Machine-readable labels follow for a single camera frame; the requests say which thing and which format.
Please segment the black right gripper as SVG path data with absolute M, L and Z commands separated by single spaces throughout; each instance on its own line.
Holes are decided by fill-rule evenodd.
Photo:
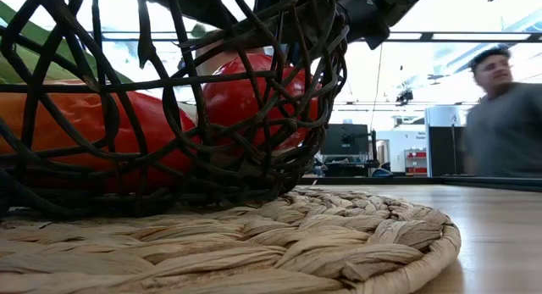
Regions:
M 255 0 L 253 11 L 257 12 L 275 5 L 281 0 Z M 345 15 L 350 30 L 346 36 L 348 43 L 361 38 L 371 49 L 375 49 L 390 35 L 390 28 L 384 21 L 373 0 L 336 0 L 337 10 Z

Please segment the red round toy fruit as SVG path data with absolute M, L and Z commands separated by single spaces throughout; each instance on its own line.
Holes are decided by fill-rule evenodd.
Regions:
M 272 56 L 264 53 L 248 53 L 247 57 L 255 71 L 271 69 Z M 237 57 L 223 64 L 214 74 L 231 75 L 244 72 L 246 72 L 244 64 L 242 63 L 241 58 Z M 263 97 L 267 86 L 266 80 L 263 77 L 257 77 L 257 83 L 260 94 Z M 297 97 L 304 94 L 304 87 L 305 70 L 302 69 L 286 87 L 286 90 L 293 97 Z M 207 104 L 208 120 L 217 125 L 235 125 L 259 112 L 252 83 L 248 79 L 207 83 L 202 88 L 202 95 Z M 277 107 L 271 108 L 268 112 L 268 120 L 283 118 L 284 115 Z M 310 102 L 309 119 L 318 119 L 318 99 L 316 97 L 311 99 Z M 308 128 L 299 128 L 295 134 L 280 143 L 273 151 L 285 151 L 297 147 L 303 141 L 309 130 L 310 129 Z M 263 127 L 260 127 L 257 129 L 254 136 L 253 145 L 261 145 L 264 142 L 264 137 Z

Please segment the green white toy vegetable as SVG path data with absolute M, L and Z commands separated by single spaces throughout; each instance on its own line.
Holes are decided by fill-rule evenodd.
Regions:
M 10 8 L 6 3 L 3 1 L 0 1 L 0 27 L 6 27 L 8 23 L 13 19 L 15 16 L 16 11 Z M 38 48 L 41 48 L 44 44 L 47 38 L 49 37 L 50 31 L 41 28 L 39 25 L 34 24 L 33 22 L 29 21 L 25 24 L 24 28 L 20 32 L 20 35 L 24 38 L 30 40 L 31 42 L 34 42 L 37 44 Z M 96 60 L 94 57 L 87 52 L 86 50 L 83 50 L 85 53 L 87 62 L 93 71 L 94 75 L 97 74 L 97 67 L 96 67 Z M 28 47 L 23 47 L 20 45 L 20 54 L 21 58 L 25 61 L 25 63 L 33 68 L 36 63 L 39 56 L 39 53 L 35 52 L 32 49 L 29 49 Z M 73 59 L 72 53 L 69 50 L 68 43 L 63 39 L 61 43 L 59 44 L 59 48 L 57 50 L 57 54 L 59 56 L 62 56 L 66 60 L 69 60 L 72 64 L 75 64 L 75 61 Z M 7 64 L 7 61 L 5 58 L 0 54 L 0 63 L 3 63 L 3 65 L 0 65 L 0 77 L 8 84 L 15 84 L 15 83 L 22 83 L 22 80 L 20 77 L 14 72 L 13 68 Z M 79 78 L 69 72 L 68 70 L 64 69 L 59 64 L 53 62 L 51 65 L 51 68 L 47 71 L 47 77 L 46 80 L 48 81 L 56 81 L 56 80 L 73 80 L 73 81 L 80 81 Z M 187 104 L 183 101 L 177 101 L 177 105 L 179 106 L 179 109 L 182 110 L 184 113 L 187 114 L 187 117 L 193 122 L 197 123 L 197 111 L 196 106 Z

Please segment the dark wicker basket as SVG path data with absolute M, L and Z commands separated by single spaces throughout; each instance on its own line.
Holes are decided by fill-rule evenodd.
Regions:
M 289 191 L 311 168 L 314 155 L 324 144 L 335 96 L 346 77 L 346 34 L 349 26 L 336 11 L 335 0 L 281 0 L 254 12 L 255 0 L 219 0 L 238 20 L 227 28 L 183 16 L 180 6 L 172 12 L 147 0 L 21 0 L 13 19 L 0 27 L 0 54 L 22 83 L 8 84 L 0 77 L 0 95 L 26 95 L 23 125 L 17 137 L 0 117 L 0 204 L 25 206 L 59 216 L 81 216 L 97 210 L 121 208 L 145 213 L 175 201 L 214 203 L 271 199 Z M 50 34 L 45 44 L 24 38 L 20 32 L 29 21 Z M 108 42 L 103 31 L 137 31 L 135 42 Z M 152 32 L 172 31 L 177 42 L 156 42 Z M 75 64 L 57 54 L 62 40 L 68 43 Z M 198 48 L 223 42 L 199 58 Z M 31 68 L 21 58 L 20 45 L 39 53 Z M 96 60 L 97 74 L 85 53 Z M 197 65 L 224 51 L 237 51 L 246 72 L 198 75 Z M 272 56 L 271 69 L 255 71 L 248 53 Z M 55 62 L 80 81 L 46 80 Z M 293 97 L 286 87 L 305 70 L 304 94 Z M 260 94 L 257 77 L 266 80 Z M 211 123 L 202 88 L 207 83 L 248 79 L 259 112 L 231 126 Z M 128 97 L 144 92 L 160 98 L 174 138 L 155 152 L 147 140 Z M 101 99 L 105 137 L 89 141 L 64 117 L 49 97 L 51 93 L 90 93 Z M 310 102 L 318 99 L 318 119 L 309 119 Z M 197 123 L 179 109 L 177 101 L 195 105 Z M 39 104 L 75 142 L 73 147 L 34 151 L 36 111 Z M 277 107 L 283 119 L 268 120 Z M 139 146 L 136 153 L 119 153 L 114 141 L 119 131 L 119 110 L 129 119 Z M 253 145 L 263 127 L 264 142 Z M 289 150 L 274 148 L 308 128 L 303 141 Z M 159 160 L 180 150 L 192 162 L 182 173 Z M 65 164 L 54 159 L 91 154 L 113 164 L 110 170 Z M 147 173 L 155 167 L 176 176 L 172 186 L 147 191 Z M 105 192 L 85 184 L 87 180 L 117 179 L 128 171 L 140 171 L 135 192 Z M 29 182 L 31 175 L 76 180 L 79 188 L 47 188 Z

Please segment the black computer monitor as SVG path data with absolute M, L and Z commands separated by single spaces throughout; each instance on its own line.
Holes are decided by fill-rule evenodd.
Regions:
M 368 153 L 368 137 L 366 125 L 330 124 L 320 152 L 323 155 Z

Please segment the white tall cabinet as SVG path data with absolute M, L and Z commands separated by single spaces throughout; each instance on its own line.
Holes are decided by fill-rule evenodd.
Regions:
M 460 109 L 455 105 L 442 105 L 426 108 L 424 123 L 428 127 L 460 126 Z

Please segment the red white shelf rack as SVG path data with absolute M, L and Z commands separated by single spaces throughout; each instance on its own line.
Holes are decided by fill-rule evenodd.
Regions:
M 427 153 L 424 148 L 407 149 L 404 151 L 405 173 L 407 176 L 426 176 Z

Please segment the person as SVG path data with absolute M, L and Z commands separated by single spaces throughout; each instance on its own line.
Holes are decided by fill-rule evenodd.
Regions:
M 478 177 L 542 179 L 542 83 L 515 82 L 509 60 L 509 51 L 496 47 L 471 61 L 484 96 L 467 113 L 465 170 Z

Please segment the woven straw round placemat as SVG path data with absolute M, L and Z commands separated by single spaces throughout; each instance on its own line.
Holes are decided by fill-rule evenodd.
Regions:
M 411 294 L 461 244 L 439 210 L 317 188 L 145 218 L 12 218 L 0 294 Z

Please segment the black overhead frame rail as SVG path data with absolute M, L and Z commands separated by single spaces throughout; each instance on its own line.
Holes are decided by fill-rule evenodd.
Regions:
M 137 31 L 103 31 L 103 40 L 108 42 L 135 42 L 139 38 Z M 172 31 L 152 32 L 156 42 L 177 42 Z M 542 32 L 471 32 L 471 31 L 421 31 L 391 32 L 387 42 L 465 42 L 465 43 L 542 43 Z

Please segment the black partition wall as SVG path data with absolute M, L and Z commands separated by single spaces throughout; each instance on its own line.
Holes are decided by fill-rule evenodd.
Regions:
M 432 177 L 464 173 L 463 131 L 463 126 L 429 127 L 428 159 Z

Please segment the black table edge rail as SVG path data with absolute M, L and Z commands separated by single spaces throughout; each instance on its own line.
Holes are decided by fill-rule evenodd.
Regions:
M 300 186 L 377 186 L 377 185 L 444 185 L 468 186 L 512 191 L 542 192 L 542 179 L 527 178 L 488 178 L 473 176 L 438 176 L 438 177 L 322 177 L 301 178 Z

